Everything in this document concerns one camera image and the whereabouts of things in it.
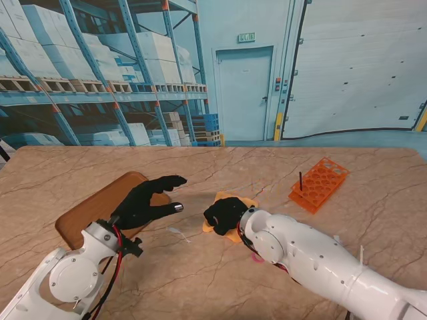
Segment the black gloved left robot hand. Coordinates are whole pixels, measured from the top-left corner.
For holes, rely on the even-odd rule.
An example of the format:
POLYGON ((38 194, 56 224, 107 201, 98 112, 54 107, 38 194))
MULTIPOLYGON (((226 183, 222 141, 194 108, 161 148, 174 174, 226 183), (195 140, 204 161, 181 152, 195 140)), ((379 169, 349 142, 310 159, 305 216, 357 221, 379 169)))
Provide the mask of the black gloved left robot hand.
POLYGON ((181 203, 152 206, 151 198, 154 194, 173 191, 175 187, 185 183, 187 183, 187 179, 179 175, 163 176, 140 183, 117 206, 111 214, 109 222, 124 231, 140 228, 152 221, 181 212, 183 210, 181 203))

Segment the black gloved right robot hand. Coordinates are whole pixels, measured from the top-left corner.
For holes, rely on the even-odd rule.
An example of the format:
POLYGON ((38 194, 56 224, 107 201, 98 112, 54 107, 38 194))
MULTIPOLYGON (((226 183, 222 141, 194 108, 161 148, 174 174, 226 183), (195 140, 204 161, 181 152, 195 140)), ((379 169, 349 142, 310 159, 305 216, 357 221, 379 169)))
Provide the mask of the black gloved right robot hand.
POLYGON ((228 231, 234 230, 249 207, 237 197, 228 197, 217 200, 207 208, 203 215, 207 224, 213 231, 224 236, 228 231))

